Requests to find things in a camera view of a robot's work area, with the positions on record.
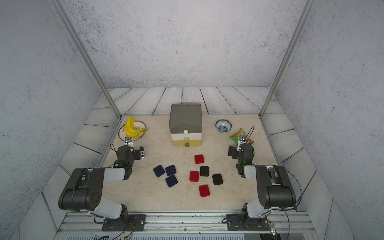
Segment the blue brooch box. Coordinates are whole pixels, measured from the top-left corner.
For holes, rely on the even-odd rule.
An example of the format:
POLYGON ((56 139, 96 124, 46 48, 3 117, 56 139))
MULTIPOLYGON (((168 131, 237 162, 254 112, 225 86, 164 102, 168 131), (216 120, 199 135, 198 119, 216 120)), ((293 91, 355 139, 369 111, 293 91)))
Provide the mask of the blue brooch box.
POLYGON ((177 173, 175 165, 168 166, 165 168, 165 170, 168 177, 175 175, 177 173))
POLYGON ((178 180, 175 175, 171 175, 166 178, 166 183, 169 188, 175 186, 178 183, 178 180))
POLYGON ((159 178, 160 176, 165 174, 165 169, 163 168, 162 165, 158 165, 154 168, 154 173, 155 173, 156 177, 159 178))

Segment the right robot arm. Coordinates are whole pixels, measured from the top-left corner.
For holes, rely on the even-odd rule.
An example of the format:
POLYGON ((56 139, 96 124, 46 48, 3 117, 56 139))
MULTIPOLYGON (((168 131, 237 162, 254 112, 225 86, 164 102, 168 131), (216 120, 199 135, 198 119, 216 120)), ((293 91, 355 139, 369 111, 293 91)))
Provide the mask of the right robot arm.
POLYGON ((244 204, 242 222, 261 220, 272 211, 295 208, 299 204, 286 168, 280 165, 256 165, 253 163, 254 155, 251 144, 238 143, 236 147, 228 148, 228 156, 238 161, 238 174, 257 182, 258 198, 244 204))

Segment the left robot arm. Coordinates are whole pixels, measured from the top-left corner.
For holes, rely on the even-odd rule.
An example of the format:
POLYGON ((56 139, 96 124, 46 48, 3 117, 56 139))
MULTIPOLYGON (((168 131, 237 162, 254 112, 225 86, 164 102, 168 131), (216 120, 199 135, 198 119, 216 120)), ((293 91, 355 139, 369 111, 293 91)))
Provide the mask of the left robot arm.
POLYGON ((106 183, 126 181, 133 173, 135 161, 145 157, 143 146, 135 149, 121 146, 116 151, 117 160, 108 168, 76 168, 65 185, 58 206, 61 210, 88 212, 106 222, 127 223, 127 207, 103 197, 106 183))

